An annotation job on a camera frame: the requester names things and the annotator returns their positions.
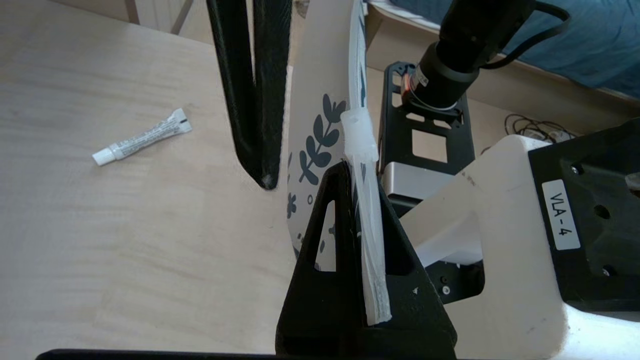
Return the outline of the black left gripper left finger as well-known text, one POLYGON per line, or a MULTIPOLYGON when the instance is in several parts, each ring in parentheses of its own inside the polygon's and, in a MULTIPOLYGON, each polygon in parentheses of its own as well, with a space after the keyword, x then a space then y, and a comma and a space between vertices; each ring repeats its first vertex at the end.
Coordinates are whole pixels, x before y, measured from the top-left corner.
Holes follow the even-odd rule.
POLYGON ((364 296, 349 166, 327 169, 302 238, 276 326, 279 357, 357 357, 358 332, 364 327, 364 296), (315 264, 329 203, 334 203, 335 270, 315 264))

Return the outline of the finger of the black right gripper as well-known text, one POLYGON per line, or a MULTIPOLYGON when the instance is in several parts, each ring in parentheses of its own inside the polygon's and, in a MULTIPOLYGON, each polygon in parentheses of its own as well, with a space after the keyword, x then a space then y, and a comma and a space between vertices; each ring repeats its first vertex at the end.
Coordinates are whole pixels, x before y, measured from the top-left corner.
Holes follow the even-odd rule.
POLYGON ((253 2, 254 75, 262 176, 278 176, 280 171, 291 7, 290 0, 253 2))
POLYGON ((208 0, 206 9, 238 162, 259 187, 272 191, 274 175, 263 167, 265 147, 259 130, 246 2, 208 0))

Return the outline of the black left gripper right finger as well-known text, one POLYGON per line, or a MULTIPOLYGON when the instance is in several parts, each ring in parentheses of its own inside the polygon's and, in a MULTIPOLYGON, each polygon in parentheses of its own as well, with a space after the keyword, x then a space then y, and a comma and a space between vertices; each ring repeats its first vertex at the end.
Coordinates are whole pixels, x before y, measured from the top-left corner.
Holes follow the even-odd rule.
POLYGON ((359 330, 365 357, 453 357, 457 331, 382 187, 378 188, 391 320, 359 330))

